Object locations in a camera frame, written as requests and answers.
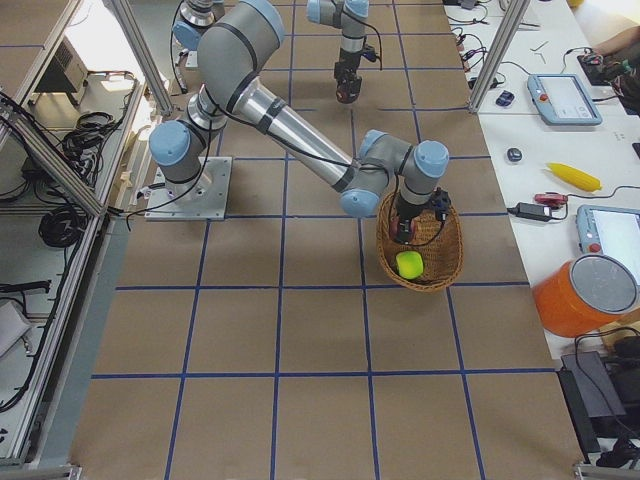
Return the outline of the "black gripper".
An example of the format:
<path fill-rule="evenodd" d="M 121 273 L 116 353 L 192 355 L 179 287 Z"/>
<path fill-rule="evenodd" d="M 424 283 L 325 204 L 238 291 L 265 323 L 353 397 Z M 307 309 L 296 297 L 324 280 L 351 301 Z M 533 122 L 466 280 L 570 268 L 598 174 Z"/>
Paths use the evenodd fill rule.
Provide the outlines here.
<path fill-rule="evenodd" d="M 403 197 L 397 197 L 394 205 L 396 208 L 395 216 L 414 220 L 427 208 L 428 203 L 424 202 L 422 204 L 412 204 L 405 200 Z"/>
<path fill-rule="evenodd" d="M 361 77 L 357 73 L 357 68 L 344 61 L 338 61 L 334 64 L 334 79 L 339 87 L 356 88 L 361 85 Z"/>

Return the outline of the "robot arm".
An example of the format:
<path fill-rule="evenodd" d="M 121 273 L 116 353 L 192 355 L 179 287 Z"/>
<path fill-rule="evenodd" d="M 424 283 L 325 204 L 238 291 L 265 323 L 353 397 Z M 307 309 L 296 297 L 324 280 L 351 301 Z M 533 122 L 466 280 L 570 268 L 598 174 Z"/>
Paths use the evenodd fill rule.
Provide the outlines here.
<path fill-rule="evenodd" d="M 261 83 L 261 69 L 284 40 L 281 16 L 270 2 L 240 1 L 206 28 L 178 22 L 174 33 L 191 36 L 203 80 L 186 112 L 158 126 L 149 139 L 152 157 L 176 198 L 196 186 L 204 173 L 200 154 L 234 119 L 272 139 L 329 184 L 350 216 L 371 215 L 391 177 L 401 177 L 389 217 L 397 243 L 412 240 L 416 219 L 426 209 L 439 222 L 446 221 L 450 200 L 437 186 L 449 163 L 443 144 L 412 145 L 370 130 L 358 156 L 350 158 Z"/>
<path fill-rule="evenodd" d="M 360 0 L 307 2 L 306 16 L 310 22 L 331 26 L 341 31 L 339 59 L 334 64 L 336 98 L 341 103 L 354 102 L 359 94 L 362 77 L 358 74 L 361 59 L 376 61 L 375 50 L 366 44 L 365 23 L 369 2 Z"/>

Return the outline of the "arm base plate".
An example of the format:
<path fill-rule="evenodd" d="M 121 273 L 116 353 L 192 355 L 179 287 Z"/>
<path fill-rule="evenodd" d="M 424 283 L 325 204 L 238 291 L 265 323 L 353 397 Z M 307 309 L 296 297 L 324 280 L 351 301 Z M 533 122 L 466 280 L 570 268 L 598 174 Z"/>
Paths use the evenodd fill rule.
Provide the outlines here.
<path fill-rule="evenodd" d="M 204 172 L 197 182 L 166 182 L 160 168 L 155 182 L 163 186 L 150 193 L 144 216 L 149 221 L 199 221 L 225 219 L 232 157 L 200 157 Z"/>

